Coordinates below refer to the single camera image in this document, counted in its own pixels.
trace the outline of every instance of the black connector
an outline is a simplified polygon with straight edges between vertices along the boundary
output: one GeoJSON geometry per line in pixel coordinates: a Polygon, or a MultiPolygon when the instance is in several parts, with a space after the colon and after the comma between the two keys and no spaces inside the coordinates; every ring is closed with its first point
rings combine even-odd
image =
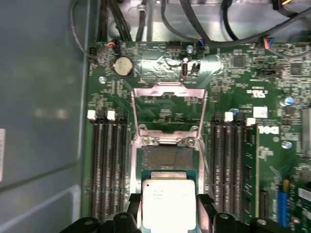
{"type": "Polygon", "coordinates": [[[282,0],[271,0],[272,1],[272,9],[278,11],[283,7],[282,0]]]}

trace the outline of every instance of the dimm slot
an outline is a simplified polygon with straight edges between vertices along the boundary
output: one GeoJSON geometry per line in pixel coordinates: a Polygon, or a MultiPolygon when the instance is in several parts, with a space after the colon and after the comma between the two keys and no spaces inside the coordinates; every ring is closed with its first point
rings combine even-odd
{"type": "Polygon", "coordinates": [[[93,124],[93,184],[92,184],[92,214],[94,218],[100,218],[101,207],[101,153],[102,153],[102,123],[93,124]]]}
{"type": "Polygon", "coordinates": [[[234,126],[232,123],[225,127],[225,155],[224,155],[224,211],[233,214],[234,211],[234,126]]]}
{"type": "Polygon", "coordinates": [[[120,131],[119,126],[117,124],[113,125],[112,130],[112,148],[111,148],[111,162],[110,162],[110,211],[109,214],[115,213],[116,209],[115,206],[117,203],[115,203],[116,198],[116,192],[115,192],[115,186],[116,186],[116,173],[118,172],[117,166],[117,158],[119,153],[119,139],[120,139],[120,131]]]}
{"type": "Polygon", "coordinates": [[[223,172],[224,172],[224,127],[216,125],[215,138],[215,203],[217,210],[224,211],[224,189],[223,189],[223,172]]]}
{"type": "Polygon", "coordinates": [[[127,125],[126,122],[123,123],[122,127],[122,137],[121,137],[121,155],[120,155],[120,186],[119,186],[119,203],[121,206],[120,211],[124,211],[124,201],[125,201],[125,187],[124,187],[124,182],[126,179],[126,168],[127,168],[127,155],[128,155],[128,130],[127,130],[127,125]]]}
{"type": "Polygon", "coordinates": [[[211,180],[212,190],[215,193],[215,137],[216,137],[216,131],[215,131],[215,122],[211,121],[210,125],[210,138],[209,138],[209,176],[211,180]]]}
{"type": "Polygon", "coordinates": [[[102,215],[101,220],[102,222],[104,219],[109,215],[110,211],[110,153],[111,153],[111,146],[112,146],[112,128],[113,125],[111,123],[108,123],[107,126],[107,134],[106,134],[106,150],[105,153],[105,162],[103,163],[103,173],[104,179],[103,179],[103,198],[102,198],[102,215]]]}
{"type": "Polygon", "coordinates": [[[235,158],[234,158],[234,210],[235,216],[242,220],[242,186],[243,186],[243,141],[244,141],[244,122],[237,121],[235,127],[235,158]]]}

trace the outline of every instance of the integrated circuit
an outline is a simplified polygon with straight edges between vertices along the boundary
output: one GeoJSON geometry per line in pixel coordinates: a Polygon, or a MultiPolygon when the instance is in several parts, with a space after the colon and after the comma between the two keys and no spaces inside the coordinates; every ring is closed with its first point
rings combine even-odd
{"type": "Polygon", "coordinates": [[[244,57],[243,56],[234,56],[233,57],[233,67],[244,67],[244,57]]]}
{"type": "Polygon", "coordinates": [[[291,75],[299,76],[302,74],[301,63],[291,63],[291,75]]]}

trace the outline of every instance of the label sticker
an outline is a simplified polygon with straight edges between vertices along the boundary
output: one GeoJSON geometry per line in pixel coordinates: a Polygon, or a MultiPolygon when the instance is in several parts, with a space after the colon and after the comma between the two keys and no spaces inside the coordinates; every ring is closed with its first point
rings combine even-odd
{"type": "Polygon", "coordinates": [[[308,201],[311,201],[311,192],[306,191],[302,188],[298,188],[298,196],[308,201]]]}
{"type": "Polygon", "coordinates": [[[253,107],[253,118],[268,118],[268,108],[253,107]]]}
{"type": "Polygon", "coordinates": [[[3,176],[5,129],[0,129],[0,182],[3,176]]]}

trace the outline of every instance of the screw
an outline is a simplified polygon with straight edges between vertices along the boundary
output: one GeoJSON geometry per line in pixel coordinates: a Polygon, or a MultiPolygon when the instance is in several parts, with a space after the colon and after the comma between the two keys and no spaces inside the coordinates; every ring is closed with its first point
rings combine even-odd
{"type": "Polygon", "coordinates": [[[260,224],[260,225],[267,225],[267,222],[265,220],[263,220],[263,219],[258,219],[257,223],[260,224]]]}
{"type": "Polygon", "coordinates": [[[105,84],[106,81],[107,81],[107,78],[106,77],[103,77],[103,76],[100,76],[99,79],[98,79],[99,83],[101,84],[105,84]]]}
{"type": "Polygon", "coordinates": [[[143,145],[147,145],[147,144],[150,144],[150,139],[149,139],[149,137],[143,137],[141,139],[141,142],[143,145]]]}
{"type": "Polygon", "coordinates": [[[291,142],[289,142],[289,141],[283,141],[282,142],[282,147],[284,149],[290,149],[290,148],[292,148],[292,146],[293,146],[293,144],[291,142]]]}
{"type": "Polygon", "coordinates": [[[86,221],[84,224],[86,224],[86,225],[92,225],[92,224],[93,224],[93,221],[92,221],[92,220],[89,220],[89,221],[86,221]]]}
{"type": "Polygon", "coordinates": [[[229,218],[229,216],[226,215],[226,214],[221,214],[220,217],[223,218],[223,219],[228,219],[229,218]]]}
{"type": "Polygon", "coordinates": [[[193,46],[192,45],[188,45],[186,47],[186,51],[187,51],[187,53],[193,53],[193,46]]]}
{"type": "Polygon", "coordinates": [[[194,144],[195,144],[195,140],[194,139],[188,139],[187,141],[186,141],[186,145],[188,146],[188,147],[193,147],[194,146],[194,144]]]}

